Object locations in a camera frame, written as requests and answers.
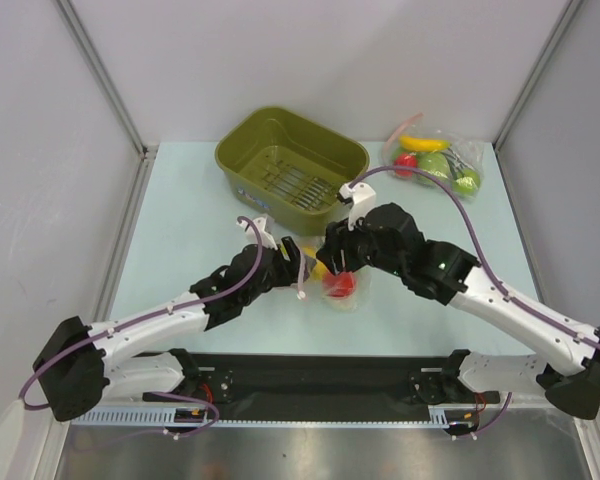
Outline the yellow fake lemon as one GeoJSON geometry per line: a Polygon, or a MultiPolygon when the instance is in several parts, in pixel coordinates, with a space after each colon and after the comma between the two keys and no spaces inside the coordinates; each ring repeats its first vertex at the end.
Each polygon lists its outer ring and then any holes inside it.
{"type": "Polygon", "coordinates": [[[326,266],[317,258],[317,250],[313,247],[303,246],[301,252],[306,262],[306,271],[308,278],[312,281],[322,281],[328,273],[326,266]]]}

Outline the clear zip top bag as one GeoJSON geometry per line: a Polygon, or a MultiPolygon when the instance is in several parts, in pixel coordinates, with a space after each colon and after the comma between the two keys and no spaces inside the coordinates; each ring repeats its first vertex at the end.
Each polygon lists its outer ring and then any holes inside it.
{"type": "Polygon", "coordinates": [[[367,270],[332,274],[317,259],[317,249],[311,244],[300,244],[303,274],[298,275],[296,295],[301,301],[321,300],[334,310],[353,312],[366,301],[371,284],[367,270]]]}

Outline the fake napa cabbage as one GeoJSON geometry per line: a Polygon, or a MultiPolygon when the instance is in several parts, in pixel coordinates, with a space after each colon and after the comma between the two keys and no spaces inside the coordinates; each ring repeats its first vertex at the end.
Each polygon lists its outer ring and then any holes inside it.
{"type": "Polygon", "coordinates": [[[327,296],[325,301],[331,308],[341,312],[353,312],[359,307],[357,297],[354,295],[348,297],[327,296]]]}

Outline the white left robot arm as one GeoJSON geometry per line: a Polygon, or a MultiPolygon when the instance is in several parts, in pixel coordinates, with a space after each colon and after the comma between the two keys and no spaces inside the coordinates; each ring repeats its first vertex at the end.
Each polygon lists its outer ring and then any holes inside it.
{"type": "Polygon", "coordinates": [[[297,284],[304,266],[301,250],[289,237],[274,248],[248,245],[230,264],[154,311],[98,326],[78,316],[63,320],[33,363],[47,408],[64,422],[105,398],[165,392],[191,399],[200,388],[191,357],[180,350],[148,357],[148,348],[238,318],[261,295],[297,284]]]}

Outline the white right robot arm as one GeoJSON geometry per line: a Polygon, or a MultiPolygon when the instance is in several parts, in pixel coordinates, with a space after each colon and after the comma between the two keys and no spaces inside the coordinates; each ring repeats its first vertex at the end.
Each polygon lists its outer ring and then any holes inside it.
{"type": "Polygon", "coordinates": [[[443,393],[464,401],[474,392],[542,395],[562,412],[593,420],[600,409],[600,326],[581,323],[499,280],[485,261],[426,238],[394,203],[354,222],[333,222],[317,252],[332,274],[373,267],[415,295],[470,313],[531,349],[522,356],[457,350],[441,376],[443,393]]]}

